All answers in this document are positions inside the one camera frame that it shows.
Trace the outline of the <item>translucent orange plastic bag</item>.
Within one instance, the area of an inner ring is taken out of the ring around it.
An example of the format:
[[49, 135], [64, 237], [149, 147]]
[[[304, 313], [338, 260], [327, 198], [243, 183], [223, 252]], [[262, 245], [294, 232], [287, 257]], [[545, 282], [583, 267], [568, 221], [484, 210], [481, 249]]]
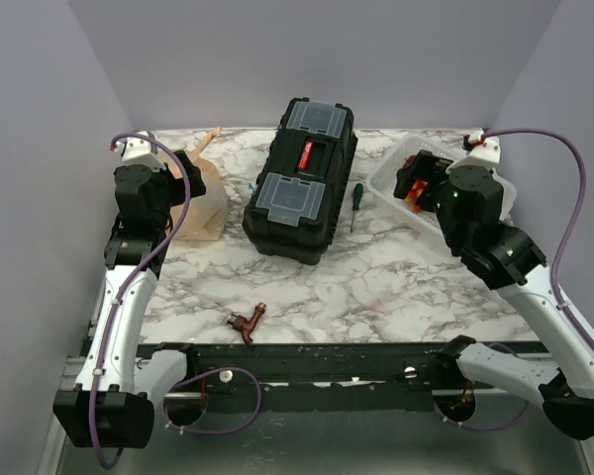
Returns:
[[217, 166], [203, 158], [201, 153], [220, 133], [220, 127], [208, 133], [194, 149], [180, 149], [182, 157], [189, 158], [201, 173], [206, 193], [190, 202], [185, 219], [174, 236], [178, 241], [215, 241], [221, 237], [228, 217], [228, 194]]

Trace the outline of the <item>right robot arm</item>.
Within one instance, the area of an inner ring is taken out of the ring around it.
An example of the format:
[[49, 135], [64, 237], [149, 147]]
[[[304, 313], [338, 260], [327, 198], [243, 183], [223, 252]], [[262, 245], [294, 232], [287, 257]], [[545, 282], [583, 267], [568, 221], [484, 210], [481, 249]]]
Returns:
[[541, 408], [566, 435], [594, 436], [594, 347], [581, 335], [588, 326], [563, 314], [539, 247], [501, 220], [503, 185], [483, 166], [453, 167], [426, 150], [396, 178], [397, 198], [425, 183], [419, 205], [436, 214], [451, 254], [522, 316], [553, 357], [533, 363], [458, 336], [438, 353], [438, 380], [450, 388], [466, 380], [494, 386]]

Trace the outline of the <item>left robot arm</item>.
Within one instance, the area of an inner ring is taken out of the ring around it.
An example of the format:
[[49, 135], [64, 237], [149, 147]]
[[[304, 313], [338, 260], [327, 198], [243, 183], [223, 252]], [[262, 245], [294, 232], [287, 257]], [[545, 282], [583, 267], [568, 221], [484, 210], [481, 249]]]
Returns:
[[160, 344], [137, 363], [147, 304], [168, 248], [171, 210], [206, 187], [200, 169], [178, 150], [184, 176], [150, 153], [114, 171], [118, 213], [104, 249], [105, 274], [97, 325], [72, 388], [56, 392], [52, 409], [77, 447], [143, 448], [155, 409], [174, 387], [192, 389], [200, 368], [186, 346]]

